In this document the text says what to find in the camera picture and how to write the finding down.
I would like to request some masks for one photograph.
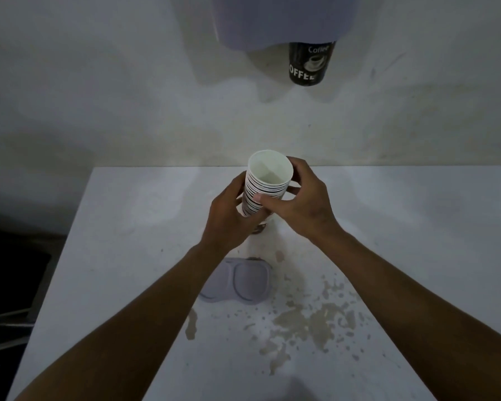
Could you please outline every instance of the left hand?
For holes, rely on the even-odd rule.
[[[261,209],[254,215],[244,217],[236,209],[241,202],[241,198],[237,197],[243,193],[245,173],[234,178],[212,201],[201,243],[214,245],[228,253],[240,246],[269,215],[266,209]]]

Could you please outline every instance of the stack of paper cups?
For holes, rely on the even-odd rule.
[[[255,194],[282,198],[293,177],[293,165],[289,159],[272,150],[259,151],[249,158],[241,210],[250,216],[262,205],[253,200]]]

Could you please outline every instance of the white countertop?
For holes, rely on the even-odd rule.
[[[198,242],[209,203],[242,170],[96,168],[8,399]],[[345,229],[501,332],[501,167],[315,172]],[[342,273],[282,220],[230,256],[267,260],[273,294],[198,300],[197,331],[184,324],[145,400],[434,399]],[[300,315],[314,330],[305,341],[283,328]]]

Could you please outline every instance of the gray drip tray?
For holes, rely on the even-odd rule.
[[[207,280],[199,298],[207,303],[235,299],[261,303],[271,291],[271,266],[262,259],[225,258]]]

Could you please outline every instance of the forearm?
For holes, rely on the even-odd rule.
[[[17,400],[141,400],[224,255],[213,246],[193,247],[139,297],[50,365]]]
[[[501,399],[500,334],[341,230],[316,245],[347,276],[438,399]]]

